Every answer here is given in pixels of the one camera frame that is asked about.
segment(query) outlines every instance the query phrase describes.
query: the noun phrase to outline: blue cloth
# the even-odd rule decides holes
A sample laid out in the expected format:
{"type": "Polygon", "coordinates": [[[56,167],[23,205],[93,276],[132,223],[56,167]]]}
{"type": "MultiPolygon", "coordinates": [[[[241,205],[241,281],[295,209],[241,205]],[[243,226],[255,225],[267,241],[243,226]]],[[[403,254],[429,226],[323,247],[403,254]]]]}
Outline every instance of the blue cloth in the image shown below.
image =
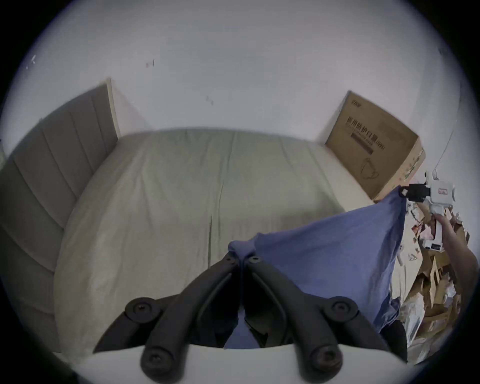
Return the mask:
{"type": "MultiPolygon", "coordinates": [[[[257,234],[232,241],[228,250],[241,260],[256,253],[303,292],[324,298],[345,296],[356,302],[377,331],[398,315],[389,294],[405,221],[406,199],[398,189],[375,205],[345,212],[304,227],[257,234]]],[[[225,348],[253,348],[243,318],[225,348]]]]}

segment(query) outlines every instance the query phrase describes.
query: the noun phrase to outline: cardboard box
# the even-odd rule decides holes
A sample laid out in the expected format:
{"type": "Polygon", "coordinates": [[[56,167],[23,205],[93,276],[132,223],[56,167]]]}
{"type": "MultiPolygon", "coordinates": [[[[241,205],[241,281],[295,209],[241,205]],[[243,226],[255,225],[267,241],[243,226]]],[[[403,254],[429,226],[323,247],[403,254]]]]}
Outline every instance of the cardboard box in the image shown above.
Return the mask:
{"type": "Polygon", "coordinates": [[[408,184],[425,159],[414,132],[351,91],[326,146],[375,201],[408,184]]]}

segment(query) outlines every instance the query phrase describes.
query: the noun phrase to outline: upholstered headboard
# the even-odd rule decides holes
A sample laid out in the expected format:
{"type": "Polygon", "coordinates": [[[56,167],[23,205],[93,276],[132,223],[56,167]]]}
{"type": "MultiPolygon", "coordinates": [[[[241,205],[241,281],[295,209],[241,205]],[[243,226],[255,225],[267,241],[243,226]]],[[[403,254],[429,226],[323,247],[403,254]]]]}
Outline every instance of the upholstered headboard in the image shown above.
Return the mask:
{"type": "Polygon", "coordinates": [[[53,276],[63,230],[117,132],[106,82],[41,120],[0,172],[2,283],[21,322],[52,351],[60,351],[53,276]]]}

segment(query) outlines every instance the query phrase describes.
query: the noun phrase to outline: mattress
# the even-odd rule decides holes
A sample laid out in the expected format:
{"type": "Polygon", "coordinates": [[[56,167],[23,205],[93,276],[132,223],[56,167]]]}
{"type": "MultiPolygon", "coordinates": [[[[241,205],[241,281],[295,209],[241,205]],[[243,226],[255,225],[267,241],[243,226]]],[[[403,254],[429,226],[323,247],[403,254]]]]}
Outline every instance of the mattress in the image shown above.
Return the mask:
{"type": "Polygon", "coordinates": [[[371,204],[358,189],[324,147],[297,139],[200,129],[122,137],[65,229],[54,278],[63,355],[91,354],[130,300],[180,293],[232,240],[341,213],[335,195],[348,209],[371,204]]]}

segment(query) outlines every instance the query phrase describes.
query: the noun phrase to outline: white wall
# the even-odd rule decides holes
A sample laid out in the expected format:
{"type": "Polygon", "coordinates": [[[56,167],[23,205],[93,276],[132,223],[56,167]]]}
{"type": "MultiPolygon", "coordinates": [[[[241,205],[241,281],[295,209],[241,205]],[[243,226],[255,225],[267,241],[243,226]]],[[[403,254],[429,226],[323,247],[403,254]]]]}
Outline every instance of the white wall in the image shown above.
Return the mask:
{"type": "MultiPolygon", "coordinates": [[[[5,152],[40,118],[107,77],[145,120],[119,118],[123,134],[208,126],[324,142],[351,89],[420,135],[425,169],[435,167],[459,124],[457,136],[467,130],[477,140],[469,150],[480,148],[475,105],[460,108],[460,84],[470,90],[455,58],[398,1],[79,1],[49,26],[17,73],[0,119],[5,152]]],[[[469,169],[477,183],[479,167],[469,169]]],[[[447,174],[459,192],[469,191],[462,213],[473,231],[476,192],[466,176],[447,174]]]]}

